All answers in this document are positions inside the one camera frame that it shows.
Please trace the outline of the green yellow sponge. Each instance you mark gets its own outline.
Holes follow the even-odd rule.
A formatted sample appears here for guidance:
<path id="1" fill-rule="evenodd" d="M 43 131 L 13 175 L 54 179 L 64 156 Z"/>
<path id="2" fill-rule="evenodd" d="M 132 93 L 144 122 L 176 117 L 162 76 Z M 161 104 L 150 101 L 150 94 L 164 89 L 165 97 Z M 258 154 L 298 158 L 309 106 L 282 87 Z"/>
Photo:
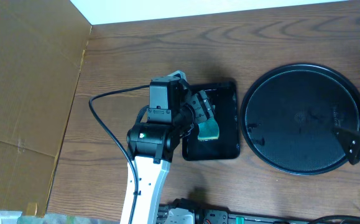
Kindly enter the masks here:
<path id="1" fill-rule="evenodd" d="M 219 126 L 214 118 L 207 119 L 206 121 L 198 124 L 198 127 L 199 127 L 199 133 L 198 133 L 199 141 L 210 141 L 219 138 Z"/>

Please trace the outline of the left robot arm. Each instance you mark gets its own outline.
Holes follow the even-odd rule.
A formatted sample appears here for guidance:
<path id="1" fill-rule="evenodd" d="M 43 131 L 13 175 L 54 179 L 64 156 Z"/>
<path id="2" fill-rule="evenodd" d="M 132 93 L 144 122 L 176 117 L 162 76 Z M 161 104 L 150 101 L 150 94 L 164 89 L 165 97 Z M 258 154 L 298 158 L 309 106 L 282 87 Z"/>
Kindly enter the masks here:
<path id="1" fill-rule="evenodd" d="M 196 93 L 177 70 L 151 79 L 149 104 L 128 131 L 128 177 L 121 223 L 155 223 L 173 152 L 193 129 L 199 141 L 219 138 L 214 107 L 205 91 Z"/>

